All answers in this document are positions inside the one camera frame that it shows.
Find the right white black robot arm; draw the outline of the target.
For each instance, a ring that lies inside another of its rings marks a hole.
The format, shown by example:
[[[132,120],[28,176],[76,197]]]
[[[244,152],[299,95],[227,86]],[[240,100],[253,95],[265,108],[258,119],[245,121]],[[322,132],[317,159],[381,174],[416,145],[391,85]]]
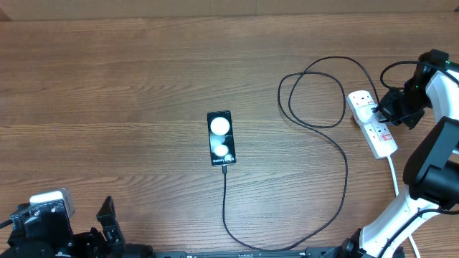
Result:
[[[378,102],[364,90],[347,97],[377,159],[390,159],[397,149],[389,124],[413,129],[430,108],[435,126],[408,158],[404,188],[391,204],[325,257],[403,257],[401,244],[427,220],[457,214],[458,164],[450,156],[458,153],[458,64],[436,49],[421,54],[413,64],[414,74],[404,86],[390,87]]]

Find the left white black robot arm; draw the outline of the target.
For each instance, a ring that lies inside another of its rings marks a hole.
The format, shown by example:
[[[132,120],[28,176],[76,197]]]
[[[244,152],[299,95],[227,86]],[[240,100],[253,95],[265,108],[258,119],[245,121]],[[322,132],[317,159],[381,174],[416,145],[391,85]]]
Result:
[[[107,196],[96,215],[102,226],[98,231],[76,234],[70,225],[63,198],[22,204],[2,226],[13,226],[9,248],[2,257],[46,258],[154,258],[153,248],[125,241],[115,214],[113,198]]]

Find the black Galaxy phone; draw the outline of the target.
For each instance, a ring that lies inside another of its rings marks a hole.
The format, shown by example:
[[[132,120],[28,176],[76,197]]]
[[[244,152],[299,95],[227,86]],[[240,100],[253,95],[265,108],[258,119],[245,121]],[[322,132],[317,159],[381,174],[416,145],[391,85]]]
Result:
[[[236,164],[231,112],[223,110],[207,113],[207,127],[212,166]]]

